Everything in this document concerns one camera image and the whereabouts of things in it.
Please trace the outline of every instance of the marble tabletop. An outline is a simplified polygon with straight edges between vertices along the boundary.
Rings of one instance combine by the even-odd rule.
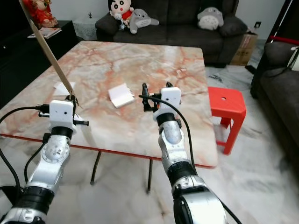
[[[75,82],[76,97],[81,107],[76,113],[90,121],[89,127],[78,128],[72,144],[80,148],[103,149],[104,152],[159,159],[158,126],[152,112],[143,112],[142,83],[150,93],[159,92],[166,82],[182,90],[180,111],[189,123],[195,163],[215,167],[218,162],[216,141],[211,122],[204,59],[201,49],[189,47],[82,41],[60,60],[70,82]],[[48,68],[6,106],[0,117],[21,106],[49,103],[54,85],[59,82],[53,67]],[[135,101],[116,109],[108,90],[126,83]],[[41,139],[48,131],[49,119],[37,111],[10,115],[0,125],[0,133],[11,137]],[[185,149],[189,153],[187,131]]]

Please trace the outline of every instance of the black cable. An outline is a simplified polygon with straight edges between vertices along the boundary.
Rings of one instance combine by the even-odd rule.
[[[17,111],[21,111],[21,110],[37,110],[38,107],[36,106],[27,106],[27,107],[20,107],[17,109],[14,109],[10,112],[8,112],[7,114],[5,114],[1,119],[0,119],[0,124],[1,122],[7,118],[10,114],[17,112]],[[16,192],[16,201],[19,199],[20,196],[20,192],[21,192],[21,186],[20,186],[20,180],[18,178],[18,175],[16,173],[16,171],[14,170],[14,168],[11,166],[11,164],[8,162],[7,158],[5,157],[5,155],[3,154],[1,148],[0,148],[0,157],[2,158],[2,160],[4,161],[4,163],[7,165],[8,169],[10,170],[10,172],[12,173],[12,175],[14,176],[14,180],[15,180],[15,184],[16,184],[16,188],[17,188],[17,192]]]
[[[36,155],[42,150],[42,148],[46,145],[46,143],[43,143],[38,150],[30,157],[30,159],[27,161],[25,168],[24,168],[24,178],[25,178],[25,183],[28,182],[28,176],[27,176],[27,169],[31,161],[36,157]]]
[[[179,116],[182,118],[182,120],[184,121],[184,123],[186,125],[186,129],[187,129],[187,132],[188,132],[188,140],[189,140],[191,163],[192,163],[192,166],[193,166],[193,168],[194,168],[194,170],[196,172],[195,163],[194,163],[194,157],[193,157],[193,149],[192,149],[192,140],[191,140],[190,128],[189,128],[189,125],[188,125],[185,117],[182,115],[182,113],[177,108],[175,108],[173,105],[171,105],[170,103],[168,103],[168,102],[166,102],[164,100],[161,100],[161,99],[158,99],[158,98],[155,98],[155,97],[143,96],[143,95],[139,95],[139,97],[143,98],[143,99],[150,99],[152,101],[157,101],[157,102],[166,104],[166,105],[170,106],[173,110],[175,110],[175,112],[177,112],[179,114]]]
[[[228,214],[235,220],[235,222],[237,224],[242,224],[241,221],[238,219],[237,216],[235,216],[235,214],[225,205],[225,203],[222,202],[222,200],[220,200],[220,198],[218,198],[219,201],[221,202],[222,206],[224,207],[224,209],[228,212]]]
[[[166,104],[168,105],[169,107],[171,107],[173,110],[175,110],[175,112],[177,112],[179,114],[179,116],[182,118],[182,120],[184,121],[185,125],[186,125],[186,128],[187,128],[187,132],[188,132],[188,139],[189,139],[189,148],[190,148],[190,156],[191,156],[191,163],[192,163],[192,166],[196,172],[196,169],[195,169],[195,164],[194,164],[194,158],[193,158],[193,149],[192,149],[192,142],[191,142],[191,133],[190,133],[190,128],[189,128],[189,125],[186,121],[186,119],[184,118],[184,116],[182,115],[182,113],[175,107],[173,106],[172,104],[164,101],[164,100],[161,100],[161,99],[158,99],[158,98],[155,98],[155,97],[148,97],[148,96],[143,96],[143,95],[139,95],[138,97],[140,98],[143,98],[143,99],[150,99],[152,101],[156,101],[156,102],[160,102],[160,103],[163,103],[163,104]],[[236,221],[237,224],[242,224],[241,221],[238,219],[238,217],[220,200],[220,198],[215,194],[213,193],[218,199],[219,201],[221,202],[222,206],[224,207],[224,209],[228,212],[228,214]]]

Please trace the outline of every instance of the black cabinet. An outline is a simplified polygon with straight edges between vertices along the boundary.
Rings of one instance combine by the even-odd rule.
[[[57,59],[73,48],[77,37],[72,21],[58,21],[61,32],[46,40]],[[50,67],[28,28],[0,43],[0,108]]]

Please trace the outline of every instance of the floor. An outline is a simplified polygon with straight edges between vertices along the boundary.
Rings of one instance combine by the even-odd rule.
[[[249,64],[263,52],[256,47]],[[238,89],[247,115],[230,156],[219,147],[215,169],[198,168],[209,187],[244,224],[293,224],[299,220],[299,185],[267,118],[250,93],[252,74],[244,67],[206,68],[210,86]],[[215,125],[217,138],[225,130]],[[2,139],[1,148],[24,184],[23,168],[39,143]],[[71,150],[63,182],[48,213],[47,224],[174,224],[171,187],[161,162],[154,161],[152,190],[146,194],[149,161],[102,154],[94,186],[89,184],[97,152]],[[33,170],[38,158],[29,167]],[[0,185],[14,180],[0,161]],[[0,215],[10,204],[0,193]],[[234,223],[228,216],[229,223]]]

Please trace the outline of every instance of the stuffed toy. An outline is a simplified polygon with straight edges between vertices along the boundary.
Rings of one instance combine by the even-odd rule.
[[[23,0],[23,2],[39,28],[51,28],[58,24],[56,18],[51,14],[51,0]]]
[[[146,27],[148,25],[159,25],[159,21],[152,19],[148,14],[142,9],[135,9],[132,13],[132,16],[129,20],[130,23],[130,32],[136,34],[138,28]]]
[[[134,11],[131,7],[131,0],[108,0],[110,14],[120,21],[120,30],[129,27],[129,19]]]
[[[198,27],[209,30],[222,27],[224,22],[220,10],[222,10],[222,0],[203,0],[197,15]]]

